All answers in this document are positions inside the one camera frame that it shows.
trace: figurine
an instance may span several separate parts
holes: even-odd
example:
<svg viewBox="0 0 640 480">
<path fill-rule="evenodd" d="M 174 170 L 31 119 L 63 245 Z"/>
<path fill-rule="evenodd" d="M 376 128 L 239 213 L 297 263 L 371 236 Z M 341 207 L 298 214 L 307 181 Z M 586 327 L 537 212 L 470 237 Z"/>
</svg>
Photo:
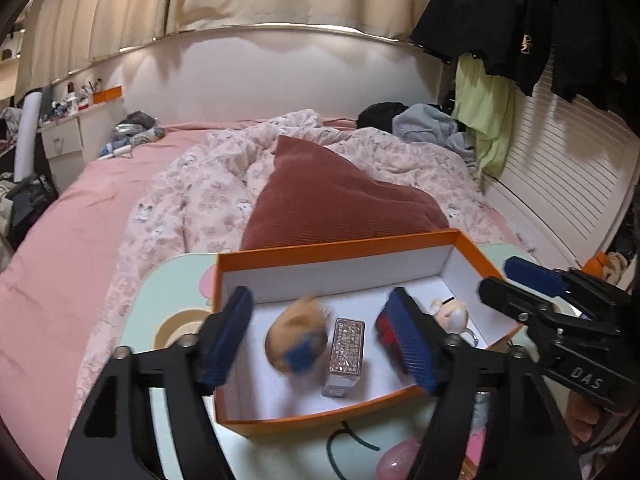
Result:
<svg viewBox="0 0 640 480">
<path fill-rule="evenodd" d="M 302 298 L 280 314 L 264 341 L 271 366 L 283 373 L 310 370 L 328 341 L 324 309 L 314 298 Z"/>
<path fill-rule="evenodd" d="M 466 330 L 469 321 L 469 313 L 465 304 L 458 300 L 450 300 L 446 303 L 436 298 L 431 301 L 432 312 L 438 324 L 449 333 L 459 334 Z"/>
</svg>

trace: human hand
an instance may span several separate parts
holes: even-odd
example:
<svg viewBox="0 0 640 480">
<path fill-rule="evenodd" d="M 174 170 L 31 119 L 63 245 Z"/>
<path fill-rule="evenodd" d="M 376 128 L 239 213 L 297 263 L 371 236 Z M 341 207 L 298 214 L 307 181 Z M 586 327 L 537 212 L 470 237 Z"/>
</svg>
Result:
<svg viewBox="0 0 640 480">
<path fill-rule="evenodd" d="M 593 427 L 600 420 L 602 409 L 586 397 L 575 392 L 569 393 L 569 403 L 564 420 L 571 432 L 574 446 L 580 442 L 588 442 L 593 434 Z"/>
</svg>

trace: sparkly case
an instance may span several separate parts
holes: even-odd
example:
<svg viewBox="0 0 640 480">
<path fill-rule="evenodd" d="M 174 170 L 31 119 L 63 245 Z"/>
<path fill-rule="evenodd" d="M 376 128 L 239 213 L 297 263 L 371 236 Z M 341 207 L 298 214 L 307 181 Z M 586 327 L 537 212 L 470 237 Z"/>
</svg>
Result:
<svg viewBox="0 0 640 480">
<path fill-rule="evenodd" d="M 336 319 L 329 375 L 322 390 L 325 397 L 345 397 L 358 383 L 362 375 L 363 350 L 364 321 Z"/>
</svg>

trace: black jacket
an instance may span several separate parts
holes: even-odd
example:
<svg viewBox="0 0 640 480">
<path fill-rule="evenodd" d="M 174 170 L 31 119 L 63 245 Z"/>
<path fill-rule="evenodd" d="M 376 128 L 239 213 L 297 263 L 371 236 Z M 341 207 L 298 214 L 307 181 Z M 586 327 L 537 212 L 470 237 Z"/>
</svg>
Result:
<svg viewBox="0 0 640 480">
<path fill-rule="evenodd" d="M 553 45 L 552 92 L 569 102 L 583 95 L 640 134 L 640 55 L 608 0 L 529 0 L 524 34 L 527 48 L 518 58 L 516 82 L 526 95 Z"/>
<path fill-rule="evenodd" d="M 527 0 L 431 0 L 411 40 L 446 63 L 469 52 L 490 75 L 515 79 Z"/>
</svg>

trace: red pillow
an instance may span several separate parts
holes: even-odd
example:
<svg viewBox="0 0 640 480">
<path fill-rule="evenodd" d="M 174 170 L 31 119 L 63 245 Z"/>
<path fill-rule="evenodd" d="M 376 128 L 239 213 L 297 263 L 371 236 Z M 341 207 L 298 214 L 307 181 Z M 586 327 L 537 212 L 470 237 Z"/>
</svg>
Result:
<svg viewBox="0 0 640 480">
<path fill-rule="evenodd" d="M 241 250 L 448 227 L 444 213 L 425 192 L 378 182 L 327 148 L 280 136 L 274 171 L 249 218 Z"/>
</svg>

